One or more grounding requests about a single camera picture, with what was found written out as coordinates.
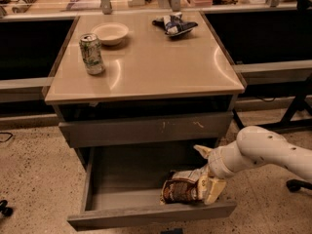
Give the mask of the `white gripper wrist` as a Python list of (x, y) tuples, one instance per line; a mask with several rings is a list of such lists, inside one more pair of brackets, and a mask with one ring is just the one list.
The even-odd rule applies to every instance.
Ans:
[(213, 204), (226, 186), (221, 178), (233, 177), (244, 168), (243, 156), (236, 144), (220, 146), (214, 150), (194, 145), (204, 159), (208, 159), (210, 171), (216, 177), (202, 175), (198, 181), (198, 197), (205, 205)]

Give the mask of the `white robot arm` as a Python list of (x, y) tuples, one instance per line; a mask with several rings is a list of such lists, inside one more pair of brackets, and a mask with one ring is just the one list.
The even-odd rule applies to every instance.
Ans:
[(312, 151), (290, 144), (283, 136), (258, 126), (242, 129), (227, 145), (217, 148), (195, 145), (194, 148), (208, 160), (204, 166), (207, 183), (202, 198), (206, 205), (216, 201), (227, 178), (267, 164), (301, 177), (302, 187), (309, 188), (312, 183)]

